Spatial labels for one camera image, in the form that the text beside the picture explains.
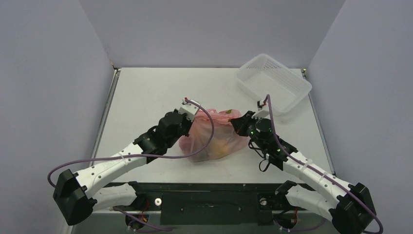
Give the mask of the pink plastic bag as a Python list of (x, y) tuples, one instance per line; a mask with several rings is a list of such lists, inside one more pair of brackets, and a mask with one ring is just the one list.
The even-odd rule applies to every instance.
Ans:
[(184, 155), (189, 156), (190, 161), (201, 162), (219, 159), (215, 158), (212, 152), (212, 147), (215, 144), (228, 145), (232, 153), (247, 146), (248, 138), (237, 135), (229, 122), (233, 118), (241, 117), (240, 111), (229, 109), (218, 112), (215, 109), (208, 109), (207, 112), (212, 117), (214, 131), (210, 119), (200, 110), (194, 118), (189, 136), (183, 136), (179, 139), (179, 147)]

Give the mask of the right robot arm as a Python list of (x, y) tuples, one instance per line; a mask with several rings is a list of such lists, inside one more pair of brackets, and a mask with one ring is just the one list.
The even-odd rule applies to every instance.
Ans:
[(317, 166), (275, 134), (271, 119), (258, 118), (249, 111), (230, 123), (237, 135), (249, 138), (252, 148), (261, 151), (266, 161), (310, 187), (308, 190), (294, 182), (285, 182), (274, 196), (279, 207), (311, 211), (329, 220), (340, 234), (366, 233), (366, 228), (377, 218), (366, 186), (353, 185)]

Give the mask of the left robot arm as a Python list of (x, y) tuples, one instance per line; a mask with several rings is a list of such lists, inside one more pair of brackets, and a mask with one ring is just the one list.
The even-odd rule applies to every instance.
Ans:
[(129, 170), (147, 164), (156, 156), (163, 156), (181, 136), (188, 136), (194, 116), (199, 108), (182, 106), (165, 114), (147, 132), (130, 143), (117, 155), (102, 160), (89, 168), (60, 173), (53, 198), (68, 225), (86, 219), (97, 205), (93, 198), (98, 190)]

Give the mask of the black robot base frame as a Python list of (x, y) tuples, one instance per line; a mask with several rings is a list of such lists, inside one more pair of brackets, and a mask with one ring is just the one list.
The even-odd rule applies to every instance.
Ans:
[(280, 183), (137, 183), (136, 204), (121, 206), (152, 224), (272, 225), (275, 218), (291, 217), (301, 207), (276, 195)]

